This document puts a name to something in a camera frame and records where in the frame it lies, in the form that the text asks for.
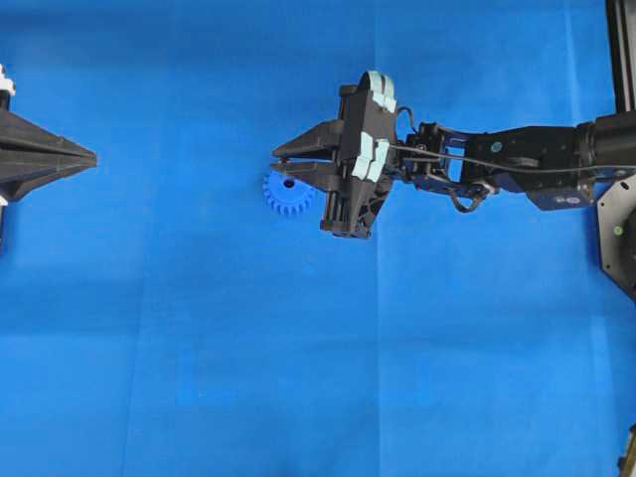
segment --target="blue gear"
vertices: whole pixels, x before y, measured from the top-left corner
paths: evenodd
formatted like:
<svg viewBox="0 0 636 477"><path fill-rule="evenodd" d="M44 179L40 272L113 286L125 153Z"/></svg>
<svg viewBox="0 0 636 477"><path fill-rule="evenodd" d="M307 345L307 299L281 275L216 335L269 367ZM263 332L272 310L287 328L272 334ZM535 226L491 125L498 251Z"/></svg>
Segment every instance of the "blue gear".
<svg viewBox="0 0 636 477"><path fill-rule="evenodd" d="M293 217L311 206L316 190L297 179L272 171L262 181L262 193L275 212Z"/></svg>

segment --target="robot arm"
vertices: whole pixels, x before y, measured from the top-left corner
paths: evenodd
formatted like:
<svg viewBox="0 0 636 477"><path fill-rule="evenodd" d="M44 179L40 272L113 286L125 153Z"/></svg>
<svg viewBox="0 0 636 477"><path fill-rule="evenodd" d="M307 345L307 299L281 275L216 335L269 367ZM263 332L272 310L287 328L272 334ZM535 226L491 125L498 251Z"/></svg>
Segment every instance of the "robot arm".
<svg viewBox="0 0 636 477"><path fill-rule="evenodd" d="M444 194L462 213L501 190L525 193L544 211L589 207L597 182L636 172L636 112L597 118L577 127L523 127L471 134L422 123L397 107L391 79L366 72L340 89L338 119L323 122L280 146L272 168L327 193L321 229L366 239L394 180ZM399 140L398 115L413 133ZM464 155L449 154L449 148ZM463 161L459 181L450 163ZM462 204L460 199L468 201Z"/></svg>

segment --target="black cable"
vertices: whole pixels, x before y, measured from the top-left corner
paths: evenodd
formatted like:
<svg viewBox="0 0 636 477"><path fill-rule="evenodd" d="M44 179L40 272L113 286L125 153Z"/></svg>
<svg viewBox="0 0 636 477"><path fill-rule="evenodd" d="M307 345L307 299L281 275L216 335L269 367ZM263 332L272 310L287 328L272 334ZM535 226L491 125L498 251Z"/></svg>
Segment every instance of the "black cable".
<svg viewBox="0 0 636 477"><path fill-rule="evenodd" d="M405 111L408 113L408 121L410 122L410 128L413 130L415 134L417 134L417 129L415 129L415 119L413 118L413 110L410 107L400 106L397 109L396 114L400 115Z"/></svg>
<svg viewBox="0 0 636 477"><path fill-rule="evenodd" d="M612 164L603 165L603 166L565 167L561 169L528 169L525 167L505 166L503 164L497 164L490 161L482 161L481 159L475 159L472 157L454 156L452 154L440 154L438 152L424 151L422 149L417 149L416 147L395 146L395 145L391 145L390 147L398 151L406 151L406 152L413 152L415 154L433 156L434 158L437 159L437 160L431 160L430 158L409 157L408 160L413 162L439 162L439 159L457 159L459 161L470 162L472 164L478 164L480 166L493 167L495 169L501 169L502 171L518 172L522 174L567 174L570 172L597 171L601 169L635 169L636 170L636 165L612 165Z"/></svg>
<svg viewBox="0 0 636 477"><path fill-rule="evenodd" d="M448 195L450 196L450 200L453 202L453 206L455 206L455 209L457 209L457 211L461 212L462 214L470 214L471 212L475 212L477 208L481 206L481 203L484 202L488 197L488 193L475 196L473 197L470 206L466 207L461 202L459 202L457 193L453 189L448 189Z"/></svg>

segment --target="black pointed object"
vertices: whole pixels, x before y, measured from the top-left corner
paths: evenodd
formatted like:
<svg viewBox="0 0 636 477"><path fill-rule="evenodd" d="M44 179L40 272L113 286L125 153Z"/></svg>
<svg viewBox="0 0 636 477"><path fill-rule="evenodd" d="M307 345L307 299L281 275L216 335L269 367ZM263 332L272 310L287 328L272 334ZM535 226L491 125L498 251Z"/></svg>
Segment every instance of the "black pointed object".
<svg viewBox="0 0 636 477"><path fill-rule="evenodd" d="M321 122L307 132L276 148L271 155L279 158L331 159L332 151L340 144L344 121Z"/></svg>
<svg viewBox="0 0 636 477"><path fill-rule="evenodd" d="M338 175L338 167L333 162L284 162L272 164L271 168L322 192L342 188L342 177Z"/></svg>
<svg viewBox="0 0 636 477"><path fill-rule="evenodd" d="M96 165L91 151L0 109L0 195L8 202Z"/></svg>

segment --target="blue fabric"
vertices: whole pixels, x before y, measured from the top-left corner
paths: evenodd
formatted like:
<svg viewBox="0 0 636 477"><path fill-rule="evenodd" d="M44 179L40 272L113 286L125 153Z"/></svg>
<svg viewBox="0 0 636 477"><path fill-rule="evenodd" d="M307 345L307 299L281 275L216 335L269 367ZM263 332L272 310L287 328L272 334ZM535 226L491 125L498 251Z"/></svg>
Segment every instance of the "blue fabric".
<svg viewBox="0 0 636 477"><path fill-rule="evenodd" d="M636 322L594 211L397 186L353 241L260 190L368 69L459 129L612 112L602 1L3 7L14 111L100 158L8 212L4 475L611 475Z"/></svg>

